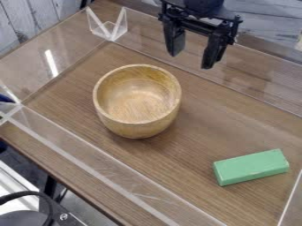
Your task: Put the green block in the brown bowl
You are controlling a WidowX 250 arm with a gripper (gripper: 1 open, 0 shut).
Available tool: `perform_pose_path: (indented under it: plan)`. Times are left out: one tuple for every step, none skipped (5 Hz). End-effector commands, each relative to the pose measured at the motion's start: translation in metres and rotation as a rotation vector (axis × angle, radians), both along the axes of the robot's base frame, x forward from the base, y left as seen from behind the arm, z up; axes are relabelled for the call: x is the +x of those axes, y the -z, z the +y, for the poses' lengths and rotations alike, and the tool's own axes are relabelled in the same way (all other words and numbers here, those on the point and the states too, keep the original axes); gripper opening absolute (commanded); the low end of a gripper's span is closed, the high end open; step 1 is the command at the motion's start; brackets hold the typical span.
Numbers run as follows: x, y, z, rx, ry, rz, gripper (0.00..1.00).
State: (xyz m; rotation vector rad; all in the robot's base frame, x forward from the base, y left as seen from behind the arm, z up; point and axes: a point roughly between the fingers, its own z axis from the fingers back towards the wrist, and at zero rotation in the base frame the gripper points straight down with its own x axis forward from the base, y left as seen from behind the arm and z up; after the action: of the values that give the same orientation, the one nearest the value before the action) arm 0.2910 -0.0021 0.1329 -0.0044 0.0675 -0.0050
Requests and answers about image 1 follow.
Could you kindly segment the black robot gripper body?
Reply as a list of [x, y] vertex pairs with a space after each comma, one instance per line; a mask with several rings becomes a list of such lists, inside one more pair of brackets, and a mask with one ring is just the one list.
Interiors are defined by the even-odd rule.
[[237, 31], [243, 22], [226, 6], [225, 0], [160, 0], [159, 20], [167, 16], [181, 22], [185, 30], [209, 36], [217, 30], [227, 32], [227, 44], [237, 40]]

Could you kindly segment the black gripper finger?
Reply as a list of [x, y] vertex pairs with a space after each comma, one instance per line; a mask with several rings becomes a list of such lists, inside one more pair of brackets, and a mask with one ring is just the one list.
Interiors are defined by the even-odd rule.
[[170, 56], [175, 57], [186, 46], [186, 30], [181, 22], [175, 19], [163, 17], [163, 30], [166, 39], [166, 49]]
[[202, 68], [211, 69], [222, 59], [227, 49], [229, 36], [225, 30], [217, 30], [207, 37], [207, 46], [203, 53]]

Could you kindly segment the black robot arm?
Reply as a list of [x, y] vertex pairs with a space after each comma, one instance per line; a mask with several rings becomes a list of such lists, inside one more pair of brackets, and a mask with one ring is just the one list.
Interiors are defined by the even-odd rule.
[[225, 7], [225, 0], [159, 0], [158, 20], [163, 25], [166, 50], [175, 57], [186, 47], [186, 30], [207, 37], [202, 69], [221, 61], [227, 46], [237, 42], [242, 17]]

